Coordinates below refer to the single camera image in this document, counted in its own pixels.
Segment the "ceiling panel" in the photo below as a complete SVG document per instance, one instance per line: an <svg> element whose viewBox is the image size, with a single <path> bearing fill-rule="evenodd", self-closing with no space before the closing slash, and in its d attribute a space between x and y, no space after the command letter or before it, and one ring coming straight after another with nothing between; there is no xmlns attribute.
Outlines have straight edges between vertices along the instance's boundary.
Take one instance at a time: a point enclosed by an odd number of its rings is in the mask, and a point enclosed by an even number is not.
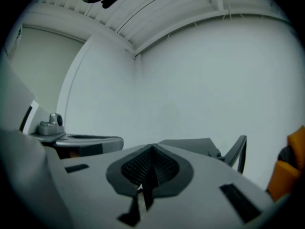
<svg viewBox="0 0 305 229"><path fill-rule="evenodd" d="M108 27L134 44L138 49L136 52L179 26L229 13L259 14L286 20L272 0L118 0L106 10L99 2L88 4L82 0L34 0L33 3L48 4L48 9L50 6L62 7L70 11L69 15L81 14L88 23L98 22L101 30Z"/></svg>

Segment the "white ceiling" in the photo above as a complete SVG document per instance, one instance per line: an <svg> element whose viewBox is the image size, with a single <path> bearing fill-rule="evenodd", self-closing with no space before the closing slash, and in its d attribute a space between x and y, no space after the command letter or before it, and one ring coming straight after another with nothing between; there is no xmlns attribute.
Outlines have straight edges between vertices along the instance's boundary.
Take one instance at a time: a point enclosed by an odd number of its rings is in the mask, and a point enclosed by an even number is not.
<svg viewBox="0 0 305 229"><path fill-rule="evenodd" d="M25 15L26 25L83 40L101 31L116 33L116 40L135 55L180 27L212 17L227 15L229 19L229 14L256 14L287 20L272 0L118 0L109 9L103 9L100 2L87 4L82 0L33 2ZM61 22L52 23L56 18Z"/></svg>

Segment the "orange object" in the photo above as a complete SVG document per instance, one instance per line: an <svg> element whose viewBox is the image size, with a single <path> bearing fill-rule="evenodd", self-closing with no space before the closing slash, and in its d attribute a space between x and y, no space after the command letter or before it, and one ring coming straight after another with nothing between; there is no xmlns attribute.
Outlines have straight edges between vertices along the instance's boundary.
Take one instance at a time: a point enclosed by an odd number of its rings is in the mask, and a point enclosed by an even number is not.
<svg viewBox="0 0 305 229"><path fill-rule="evenodd" d="M290 193L293 190L305 168L304 126L301 126L300 129L288 136L288 145L294 153L297 169L287 162L281 160L276 162L267 188L274 201L277 201L283 195Z"/></svg>

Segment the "white wall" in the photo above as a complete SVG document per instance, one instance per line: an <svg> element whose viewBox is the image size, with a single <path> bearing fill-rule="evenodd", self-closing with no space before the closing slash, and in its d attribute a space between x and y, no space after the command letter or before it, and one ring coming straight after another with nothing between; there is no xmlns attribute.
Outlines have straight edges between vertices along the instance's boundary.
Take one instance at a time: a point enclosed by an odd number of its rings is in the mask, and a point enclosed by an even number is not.
<svg viewBox="0 0 305 229"><path fill-rule="evenodd" d="M225 155L247 135L244 175L261 188L287 135L305 124L304 52L277 21L179 31L143 53L142 77L147 142L210 137Z"/></svg>
<svg viewBox="0 0 305 229"><path fill-rule="evenodd" d="M12 67L46 111L56 111L63 80L82 46L68 37L23 28Z"/></svg>
<svg viewBox="0 0 305 229"><path fill-rule="evenodd" d="M84 45L88 49L82 49L83 55L73 62L78 68L70 84L65 129L75 134L120 136L124 148L135 146L139 144L135 60L107 39L93 36L89 40L91 44Z"/></svg>

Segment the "orange chair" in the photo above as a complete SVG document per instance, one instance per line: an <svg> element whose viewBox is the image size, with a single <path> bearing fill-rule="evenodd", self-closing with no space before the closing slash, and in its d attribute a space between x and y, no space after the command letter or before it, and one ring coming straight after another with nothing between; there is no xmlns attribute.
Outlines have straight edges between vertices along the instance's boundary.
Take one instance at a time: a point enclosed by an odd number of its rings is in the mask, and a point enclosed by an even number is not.
<svg viewBox="0 0 305 229"><path fill-rule="evenodd" d="M301 126L288 136L288 146L283 148L275 164L267 191L277 201L290 193L305 168L305 127Z"/></svg>

